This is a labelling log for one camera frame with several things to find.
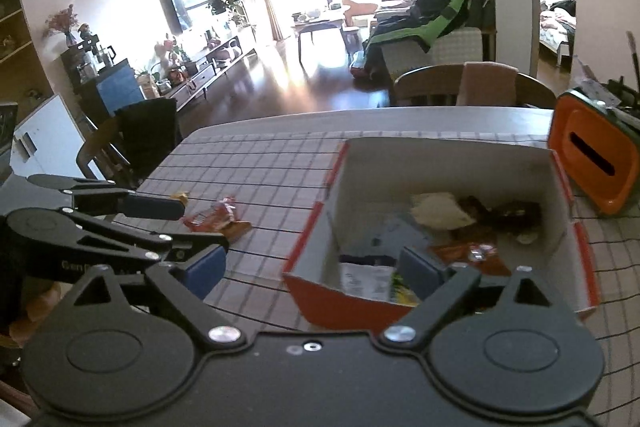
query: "cardboard box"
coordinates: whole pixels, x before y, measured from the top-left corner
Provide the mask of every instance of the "cardboard box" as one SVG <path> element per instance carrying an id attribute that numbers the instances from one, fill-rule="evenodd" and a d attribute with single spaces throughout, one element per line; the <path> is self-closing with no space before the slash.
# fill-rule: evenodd
<path id="1" fill-rule="evenodd" d="M 287 261 L 283 278 L 312 324 L 332 329 L 383 330 L 411 309 L 345 295 L 340 250 L 390 212 L 408 211 L 410 195 L 452 192 L 491 207 L 513 200 L 542 206 L 543 231 L 532 245 L 500 234 L 498 252 L 514 269 L 532 266 L 580 315 L 599 295 L 590 245 L 572 219 L 568 179 L 552 150 L 510 144 L 422 138 L 348 140 Z"/>

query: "tv stand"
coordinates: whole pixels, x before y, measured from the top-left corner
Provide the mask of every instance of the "tv stand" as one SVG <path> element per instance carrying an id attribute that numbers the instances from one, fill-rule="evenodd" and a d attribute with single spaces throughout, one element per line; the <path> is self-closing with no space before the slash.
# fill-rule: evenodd
<path id="1" fill-rule="evenodd" d="M 232 60 L 229 64 L 220 67 L 216 63 L 216 59 L 213 57 L 216 51 L 220 48 L 228 46 L 229 44 L 235 44 L 238 46 L 242 54 Z M 236 35 L 233 35 L 223 42 L 220 42 L 212 50 L 203 51 L 203 57 L 199 58 L 197 62 L 206 61 L 207 65 L 204 69 L 200 70 L 198 74 L 194 75 L 187 82 L 180 84 L 180 86 L 174 87 L 171 91 L 164 95 L 165 98 L 174 98 L 177 101 L 178 111 L 183 109 L 191 100 L 196 98 L 200 93 L 204 94 L 207 98 L 207 88 L 213 84 L 221 76 L 225 76 L 227 71 L 238 62 L 243 60 L 247 55 L 255 53 L 255 36 L 254 30 L 251 27 L 242 28 L 238 30 Z"/>

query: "flower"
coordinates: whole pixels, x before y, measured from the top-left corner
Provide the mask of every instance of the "flower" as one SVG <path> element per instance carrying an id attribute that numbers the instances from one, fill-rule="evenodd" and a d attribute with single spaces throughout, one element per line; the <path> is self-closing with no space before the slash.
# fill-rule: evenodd
<path id="1" fill-rule="evenodd" d="M 45 24 L 47 25 L 45 29 L 46 36 L 55 35 L 56 33 L 69 33 L 73 28 L 78 27 L 78 14 L 74 13 L 74 6 L 70 4 L 69 8 L 50 15 Z"/>

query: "pink towel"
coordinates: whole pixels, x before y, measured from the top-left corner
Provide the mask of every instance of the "pink towel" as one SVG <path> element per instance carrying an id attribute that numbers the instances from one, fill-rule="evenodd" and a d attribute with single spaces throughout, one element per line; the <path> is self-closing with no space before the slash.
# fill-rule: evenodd
<path id="1" fill-rule="evenodd" d="M 518 70 L 497 62 L 465 62 L 456 105 L 516 105 Z"/>

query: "giraffe figurine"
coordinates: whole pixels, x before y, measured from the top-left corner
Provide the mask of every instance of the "giraffe figurine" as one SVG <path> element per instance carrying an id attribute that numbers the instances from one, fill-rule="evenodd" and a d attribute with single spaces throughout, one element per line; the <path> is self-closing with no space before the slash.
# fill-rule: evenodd
<path id="1" fill-rule="evenodd" d="M 377 4 L 342 0 L 342 4 L 350 8 L 344 12 L 344 21 L 347 26 L 353 26 L 353 17 L 358 15 L 373 15 L 378 9 Z"/>

